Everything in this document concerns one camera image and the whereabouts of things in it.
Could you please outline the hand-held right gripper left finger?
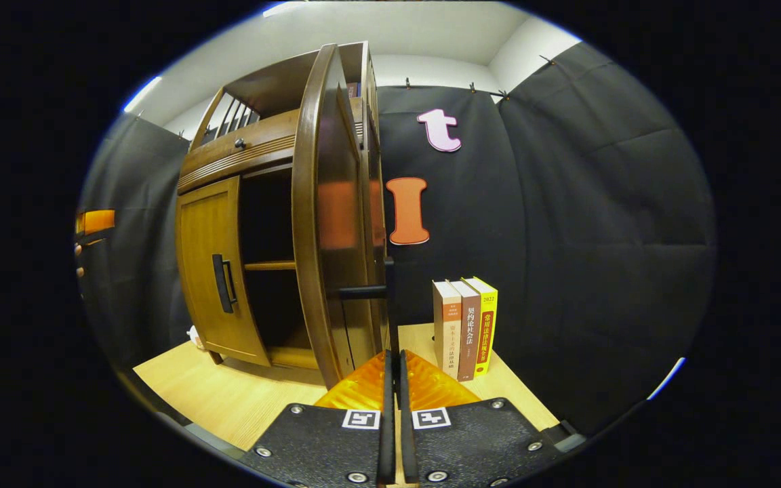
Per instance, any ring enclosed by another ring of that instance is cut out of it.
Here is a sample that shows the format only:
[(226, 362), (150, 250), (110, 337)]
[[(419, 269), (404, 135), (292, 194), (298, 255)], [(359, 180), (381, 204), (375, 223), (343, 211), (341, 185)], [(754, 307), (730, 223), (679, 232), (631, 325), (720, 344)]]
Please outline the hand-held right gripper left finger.
[(239, 463), (278, 487), (390, 485), (393, 409), (393, 362), (384, 351), (315, 404), (286, 405)]

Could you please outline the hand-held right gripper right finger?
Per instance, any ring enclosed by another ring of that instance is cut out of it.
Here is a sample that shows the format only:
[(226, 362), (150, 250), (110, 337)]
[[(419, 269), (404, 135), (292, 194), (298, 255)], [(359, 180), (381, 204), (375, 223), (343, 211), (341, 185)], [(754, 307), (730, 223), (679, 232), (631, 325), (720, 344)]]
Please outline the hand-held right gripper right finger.
[(420, 487), (521, 484), (567, 455), (562, 428), (538, 430), (505, 396), (450, 407), (414, 405), (415, 354), (400, 355), (401, 460)]

